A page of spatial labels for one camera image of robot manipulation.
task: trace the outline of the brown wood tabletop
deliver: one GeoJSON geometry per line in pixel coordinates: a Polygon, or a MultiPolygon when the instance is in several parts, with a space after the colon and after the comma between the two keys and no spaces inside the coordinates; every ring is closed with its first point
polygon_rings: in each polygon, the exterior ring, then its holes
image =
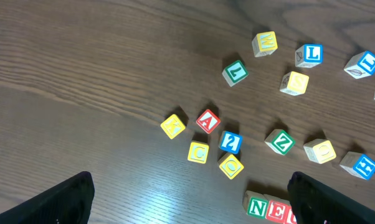
{"type": "Polygon", "coordinates": [[[298,170],[375,210],[375,175],[339,166],[348,151],[375,160],[375,74],[343,71],[364,50],[375,0],[0,0],[0,213],[83,170],[90,223],[263,223],[245,190],[287,198],[298,170]],[[255,58],[270,30],[278,50],[255,58]],[[323,44],[321,65],[295,68],[304,43],[323,44]],[[231,88],[221,72],[239,57],[250,75],[231,88]],[[279,91],[292,70],[310,77],[304,95],[279,91]],[[210,135],[195,123],[206,108],[222,120],[210,135]],[[170,140],[173,111],[188,121],[170,140]],[[273,128],[297,142],[286,156],[263,142],[273,128]],[[217,166],[225,129],[244,137],[233,180],[217,166]],[[324,137],[337,158],[315,164],[303,144],[324,137]],[[192,139],[206,164],[187,160],[192,139]]]}

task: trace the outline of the wooden surface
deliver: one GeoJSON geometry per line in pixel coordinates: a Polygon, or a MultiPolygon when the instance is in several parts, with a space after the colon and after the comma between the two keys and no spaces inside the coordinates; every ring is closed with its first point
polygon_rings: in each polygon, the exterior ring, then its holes
{"type": "Polygon", "coordinates": [[[82,170],[90,223],[255,223],[244,191],[286,197],[297,170],[375,210],[375,175],[338,165],[352,150],[375,160],[375,75],[343,71],[363,50],[375,53],[375,0],[0,0],[0,213],[82,170]],[[268,30],[279,48],[255,58],[268,30]],[[322,65],[294,68],[305,42],[324,45],[322,65]],[[230,88],[222,66],[238,55],[250,75],[230,88]],[[304,95],[279,92],[291,70],[310,76],[304,95]],[[222,122],[196,164],[207,106],[222,122]],[[170,140],[159,124],[174,110],[189,121],[170,140]],[[297,141],[284,157],[263,142],[273,128],[297,141]],[[234,180],[217,167],[224,129],[244,137],[234,180]],[[303,144],[324,136],[337,158],[310,162],[303,144]]]}

